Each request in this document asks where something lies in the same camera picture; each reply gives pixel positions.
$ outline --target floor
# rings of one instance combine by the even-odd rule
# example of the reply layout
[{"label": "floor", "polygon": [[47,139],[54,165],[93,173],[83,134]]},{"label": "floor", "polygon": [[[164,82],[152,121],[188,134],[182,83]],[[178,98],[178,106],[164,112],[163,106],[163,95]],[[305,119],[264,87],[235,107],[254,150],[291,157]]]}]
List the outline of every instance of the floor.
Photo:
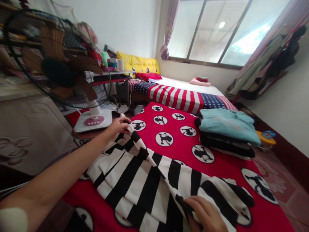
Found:
[{"label": "floor", "polygon": [[309,194],[272,151],[255,149],[254,162],[296,232],[309,232]]}]

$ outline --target white wall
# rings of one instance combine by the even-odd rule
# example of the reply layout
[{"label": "white wall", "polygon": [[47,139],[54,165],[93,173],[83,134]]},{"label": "white wall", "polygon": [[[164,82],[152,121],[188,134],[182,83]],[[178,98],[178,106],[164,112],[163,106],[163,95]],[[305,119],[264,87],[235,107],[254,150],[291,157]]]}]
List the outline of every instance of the white wall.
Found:
[{"label": "white wall", "polygon": [[215,68],[204,65],[186,64],[173,61],[163,61],[160,49],[164,43],[165,22],[167,16],[168,1],[162,1],[158,33],[158,44],[156,58],[159,60],[161,75],[182,81],[190,81],[197,76],[207,76],[209,82],[224,92],[231,82],[236,78],[238,70]]},{"label": "white wall", "polygon": [[309,32],[300,41],[289,73],[249,109],[309,157]]},{"label": "white wall", "polygon": [[[30,0],[46,10],[48,0]],[[88,23],[98,37],[98,48],[154,57],[161,0],[54,0],[73,7],[79,22]],[[61,16],[75,21],[70,8],[57,6]]]}]

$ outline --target fan pole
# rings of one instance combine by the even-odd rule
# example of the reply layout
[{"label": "fan pole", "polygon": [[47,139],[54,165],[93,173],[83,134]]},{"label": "fan pole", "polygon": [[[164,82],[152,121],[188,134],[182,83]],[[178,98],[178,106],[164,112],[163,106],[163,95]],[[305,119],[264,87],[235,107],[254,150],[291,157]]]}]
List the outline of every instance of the fan pole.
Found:
[{"label": "fan pole", "polygon": [[100,106],[90,108],[89,111],[91,116],[100,115],[102,113]]}]

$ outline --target mattress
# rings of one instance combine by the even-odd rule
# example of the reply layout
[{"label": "mattress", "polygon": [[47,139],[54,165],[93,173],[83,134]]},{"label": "mattress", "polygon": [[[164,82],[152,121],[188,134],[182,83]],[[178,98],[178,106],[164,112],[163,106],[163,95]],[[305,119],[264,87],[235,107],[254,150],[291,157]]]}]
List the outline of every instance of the mattress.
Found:
[{"label": "mattress", "polygon": [[214,86],[199,86],[199,85],[192,85],[189,82],[185,81],[179,81],[167,77],[162,77],[162,80],[157,81],[156,83],[162,84],[162,85],[169,85],[176,87],[178,89],[183,89],[183,90],[189,90],[189,91],[195,91],[199,93],[208,93],[208,94],[213,94],[217,96],[224,96],[223,93],[221,93],[216,87]]}]

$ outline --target window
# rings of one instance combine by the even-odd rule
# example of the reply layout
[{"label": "window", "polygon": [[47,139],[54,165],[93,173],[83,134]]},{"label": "window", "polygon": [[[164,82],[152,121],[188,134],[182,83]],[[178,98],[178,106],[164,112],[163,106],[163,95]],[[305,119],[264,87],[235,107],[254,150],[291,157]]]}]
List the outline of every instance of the window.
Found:
[{"label": "window", "polygon": [[181,0],[171,40],[172,60],[241,67],[289,0]]}]

